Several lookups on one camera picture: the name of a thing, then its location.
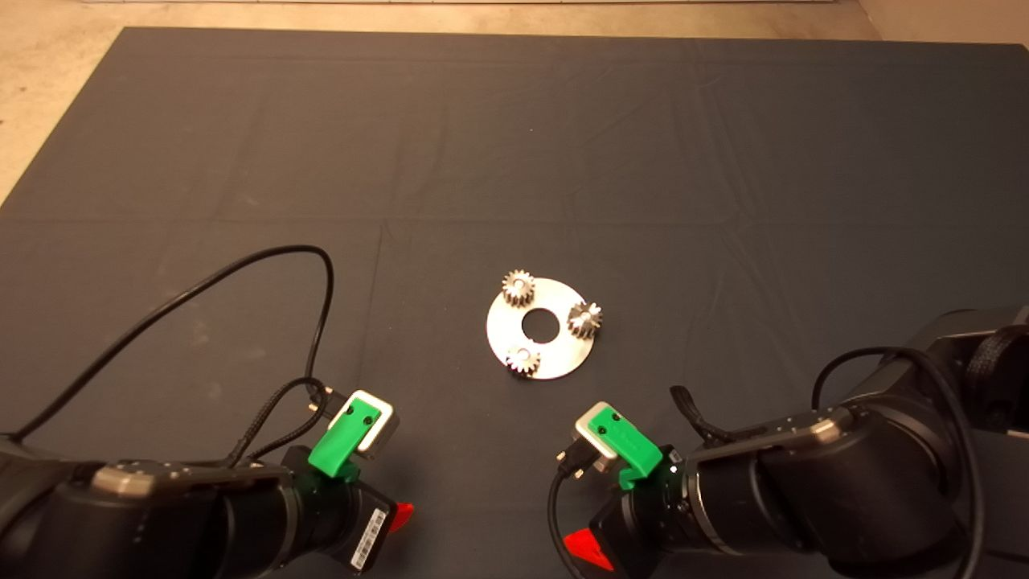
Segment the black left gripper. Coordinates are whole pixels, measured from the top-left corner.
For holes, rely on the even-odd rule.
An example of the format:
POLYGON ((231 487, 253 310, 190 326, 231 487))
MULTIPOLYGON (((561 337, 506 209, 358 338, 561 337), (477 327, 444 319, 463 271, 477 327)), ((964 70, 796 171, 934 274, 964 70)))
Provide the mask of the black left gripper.
POLYGON ((319 553, 352 577, 367 574, 388 533, 409 523, 415 506, 394 502, 363 481, 331 478, 309 463, 310 448, 288 448, 281 465, 289 470, 295 503, 295 531, 285 563, 319 553))

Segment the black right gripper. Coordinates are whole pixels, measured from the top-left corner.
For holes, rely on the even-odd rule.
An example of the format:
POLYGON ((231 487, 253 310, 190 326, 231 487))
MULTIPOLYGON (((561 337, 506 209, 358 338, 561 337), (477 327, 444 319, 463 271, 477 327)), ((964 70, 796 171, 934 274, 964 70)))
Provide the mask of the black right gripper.
POLYGON ((673 554, 702 549, 691 507, 685 498, 685 462, 672 445, 635 487, 617 492, 589 521, 589 531, 564 536, 570 556, 614 573, 617 578, 650 578, 673 554))

